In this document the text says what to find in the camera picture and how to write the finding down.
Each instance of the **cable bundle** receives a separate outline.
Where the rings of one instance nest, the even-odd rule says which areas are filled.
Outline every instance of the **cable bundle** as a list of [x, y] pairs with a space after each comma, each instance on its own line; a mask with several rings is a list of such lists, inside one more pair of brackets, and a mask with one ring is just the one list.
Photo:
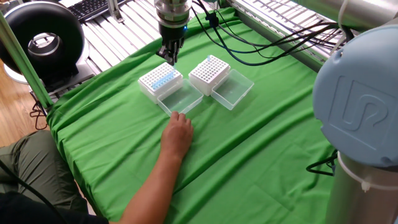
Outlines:
[[[239, 35], [235, 34], [232, 29], [229, 27], [228, 23], [224, 20], [223, 16], [221, 15], [221, 13], [218, 10], [214, 10], [213, 12], [208, 12], [205, 8], [205, 6], [203, 5], [201, 0], [198, 0], [198, 2], [193, 1], [193, 3], [199, 5], [206, 13], [206, 20], [209, 21], [210, 23], [210, 27], [213, 28], [214, 32], [216, 33], [218, 39], [220, 40], [221, 44], [217, 43], [213, 38], [210, 37], [209, 33], [207, 33], [207, 30], [205, 29], [205, 27], [203, 26], [203, 24], [201, 23], [201, 21], [199, 20], [198, 14], [197, 12], [192, 8], [192, 11], [195, 14], [195, 17], [197, 18], [201, 28], [203, 29], [203, 31], [205, 32], [205, 34], [207, 35], [207, 37], [217, 46], [224, 48], [229, 54], [230, 56], [232, 56], [235, 60], [245, 64], [245, 65], [249, 65], [249, 66], [259, 66], [259, 65], [266, 65], [268, 63], [274, 62], [282, 57], [286, 57], [288, 55], [303, 51], [303, 50], [307, 50], [313, 46], [316, 45], [321, 45], [323, 47], [326, 47], [328, 49], [332, 49], [334, 47], [334, 43], [325, 41], [325, 40], [321, 40], [316, 38], [316, 36], [322, 34], [324, 31], [326, 30], [330, 30], [330, 29], [334, 29], [334, 31], [331, 34], [328, 34], [328, 37], [332, 36], [333, 34], [335, 34], [336, 32], [338, 32], [338, 28], [339, 28], [339, 24], [335, 23], [335, 22], [321, 22], [315, 25], [312, 25], [310, 27], [307, 28], [303, 28], [301, 30], [298, 30], [296, 32], [294, 32], [294, 30], [285, 27], [286, 29], [292, 31], [292, 34], [285, 36], [281, 39], [279, 39], [276, 42], [273, 42], [271, 44], [255, 44], [252, 42], [248, 42], [247, 40], [243, 39], [242, 37], [240, 37]], [[222, 27], [220, 25], [219, 19], [216, 15], [216, 12], [220, 15], [221, 19], [223, 20], [223, 23], [227, 26], [228, 30], [226, 30], [224, 27]], [[318, 30], [318, 31], [312, 31], [309, 34], [302, 34], [304, 31], [308, 31], [311, 30], [314, 27], [320, 27], [320, 26], [324, 26], [322, 29]], [[241, 50], [233, 50], [231, 48], [229, 48], [225, 41], [223, 40], [223, 38], [221, 37], [220, 33], [218, 32], [218, 29], [220, 28], [222, 31], [224, 31], [225, 33], [227, 33], [229, 36], [231, 36], [232, 38], [243, 42], [245, 44], [251, 45], [252, 47], [255, 48], [255, 50], [250, 50], [250, 51], [241, 51]], [[344, 27], [343, 29], [345, 32], [349, 32], [350, 35], [346, 35], [347, 37], [351, 37], [353, 36], [350, 29], [347, 27]], [[288, 44], [291, 42], [295, 42], [301, 40], [299, 43], [295, 44], [293, 47], [291, 47], [290, 49], [286, 50], [284, 53], [275, 56], [275, 57], [266, 57], [263, 56], [261, 54], [261, 51], [264, 49], [267, 49], [269, 47], [274, 47], [274, 46], [279, 46], [279, 45], [283, 45], [283, 44]], [[312, 45], [307, 46], [307, 47], [302, 47], [301, 49], [297, 50], [300, 46], [302, 46], [303, 44], [305, 44], [306, 42], [311, 43]], [[250, 63], [250, 62], [245, 62], [243, 60], [241, 60], [239, 57], [237, 57], [234, 53], [236, 54], [251, 54], [251, 53], [257, 53], [259, 54], [261, 57], [266, 58], [268, 60], [266, 60], [265, 62], [259, 62], [259, 63]]]

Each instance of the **black keyboard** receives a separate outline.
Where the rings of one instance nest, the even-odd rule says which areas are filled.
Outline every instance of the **black keyboard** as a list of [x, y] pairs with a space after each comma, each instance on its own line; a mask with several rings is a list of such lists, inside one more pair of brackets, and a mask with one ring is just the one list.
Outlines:
[[106, 0], [82, 0], [68, 9], [77, 17], [79, 21], [84, 21], [93, 16], [102, 14], [108, 10], [108, 2]]

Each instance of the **green tablecloth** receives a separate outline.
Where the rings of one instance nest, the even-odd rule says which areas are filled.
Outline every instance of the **green tablecloth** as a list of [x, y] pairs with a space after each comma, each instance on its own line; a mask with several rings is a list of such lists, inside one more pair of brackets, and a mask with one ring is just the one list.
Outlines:
[[[245, 39], [268, 43], [234, 17], [234, 9], [222, 13]], [[333, 178], [305, 171], [331, 152], [312, 111], [316, 73], [293, 57], [261, 67], [242, 65], [211, 43], [196, 20], [188, 28], [177, 64], [185, 78], [212, 54], [255, 84], [232, 111], [205, 96], [187, 114], [195, 136], [166, 223], [324, 223]], [[252, 50], [223, 37], [232, 49]], [[149, 44], [65, 94], [47, 117], [82, 191], [110, 220], [119, 219], [149, 175], [169, 120], [137, 83], [164, 62], [155, 55], [159, 45], [160, 40]], [[273, 47], [263, 54], [282, 52]], [[240, 56], [264, 60], [258, 54]]]

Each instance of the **transparent plastic tray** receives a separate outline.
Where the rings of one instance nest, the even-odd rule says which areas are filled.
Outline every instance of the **transparent plastic tray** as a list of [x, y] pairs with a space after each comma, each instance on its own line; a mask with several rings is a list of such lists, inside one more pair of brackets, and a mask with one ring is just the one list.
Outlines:
[[182, 87], [172, 93], [167, 92], [158, 97], [158, 105], [171, 116], [173, 111], [188, 113], [203, 99], [203, 94], [184, 79]]
[[232, 110], [250, 91], [254, 83], [235, 69], [215, 85], [211, 97]]

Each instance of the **human arm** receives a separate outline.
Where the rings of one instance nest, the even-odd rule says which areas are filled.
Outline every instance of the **human arm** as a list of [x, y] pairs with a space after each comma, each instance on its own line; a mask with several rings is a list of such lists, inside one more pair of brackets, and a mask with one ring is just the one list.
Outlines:
[[193, 136], [191, 121], [173, 112], [164, 129], [157, 162], [142, 187], [128, 203], [117, 224], [163, 223], [172, 199], [182, 159]]

